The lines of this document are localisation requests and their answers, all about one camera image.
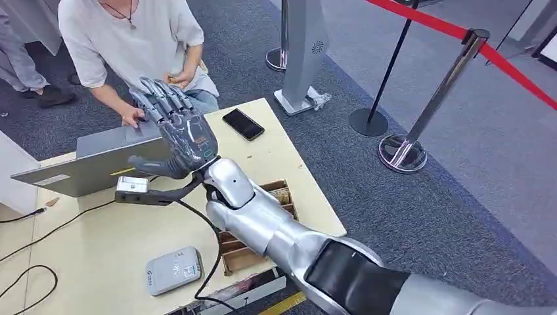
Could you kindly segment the person's right hand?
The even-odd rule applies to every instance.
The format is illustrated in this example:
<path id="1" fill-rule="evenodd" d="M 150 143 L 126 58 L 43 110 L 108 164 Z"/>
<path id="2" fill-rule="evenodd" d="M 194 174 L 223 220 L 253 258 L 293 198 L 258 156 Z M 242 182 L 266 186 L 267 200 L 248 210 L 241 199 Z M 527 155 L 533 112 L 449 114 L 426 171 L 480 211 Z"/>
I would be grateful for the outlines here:
<path id="1" fill-rule="evenodd" d="M 145 117 L 145 113 L 136 107 L 126 106 L 120 113 L 122 117 L 122 125 L 131 126 L 135 129 L 139 127 L 138 121 Z"/>

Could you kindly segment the person's left hand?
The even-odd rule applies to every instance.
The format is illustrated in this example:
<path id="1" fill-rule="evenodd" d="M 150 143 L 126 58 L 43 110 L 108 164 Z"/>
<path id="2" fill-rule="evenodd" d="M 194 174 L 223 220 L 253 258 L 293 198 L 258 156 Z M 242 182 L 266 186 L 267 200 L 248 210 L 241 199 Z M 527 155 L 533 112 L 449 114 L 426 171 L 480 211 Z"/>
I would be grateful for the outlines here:
<path id="1" fill-rule="evenodd" d="M 172 85 L 178 86 L 180 89 L 184 89 L 189 85 L 194 79 L 195 72 L 182 71 L 180 73 L 168 73 L 167 82 Z"/>

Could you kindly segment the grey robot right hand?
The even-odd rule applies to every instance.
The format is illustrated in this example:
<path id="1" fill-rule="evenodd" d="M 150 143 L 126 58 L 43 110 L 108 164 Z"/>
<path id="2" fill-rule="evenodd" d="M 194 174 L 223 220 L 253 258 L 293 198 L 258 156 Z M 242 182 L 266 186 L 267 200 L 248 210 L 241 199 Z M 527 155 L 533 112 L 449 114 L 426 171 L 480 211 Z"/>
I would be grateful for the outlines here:
<path id="1" fill-rule="evenodd" d="M 178 85 L 160 79 L 140 81 L 148 92 L 130 87 L 129 93 L 145 118 L 156 124 L 170 154 L 163 161 L 130 156 L 129 164 L 147 174 L 183 179 L 217 158 L 217 138 L 192 98 Z"/>

